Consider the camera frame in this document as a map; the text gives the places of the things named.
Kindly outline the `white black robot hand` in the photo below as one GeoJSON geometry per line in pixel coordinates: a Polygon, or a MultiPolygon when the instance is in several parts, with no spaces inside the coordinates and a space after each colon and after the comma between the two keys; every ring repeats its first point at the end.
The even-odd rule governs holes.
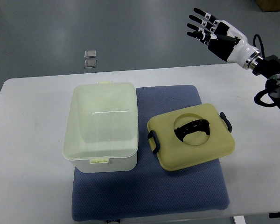
{"type": "Polygon", "coordinates": [[[194,12],[204,19],[189,15],[191,20],[201,26],[188,23],[187,27],[193,32],[188,31],[187,35],[200,42],[208,42],[208,50],[220,59],[236,63],[246,70],[254,69],[263,59],[261,51],[250,45],[247,37],[237,28],[199,8],[194,8],[194,12]]]}

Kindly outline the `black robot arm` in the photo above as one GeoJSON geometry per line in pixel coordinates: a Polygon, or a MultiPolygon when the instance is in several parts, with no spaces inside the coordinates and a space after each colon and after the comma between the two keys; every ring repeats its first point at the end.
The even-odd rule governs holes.
{"type": "Polygon", "coordinates": [[[275,55],[265,56],[263,47],[258,49],[250,45],[247,37],[228,22],[199,8],[194,8],[194,12],[200,17],[189,16],[198,25],[187,24],[191,29],[188,36],[205,44],[225,62],[236,63],[245,70],[251,69],[256,76],[264,76],[267,79],[265,89],[254,97],[254,102],[280,109],[280,59],[275,55]]]}

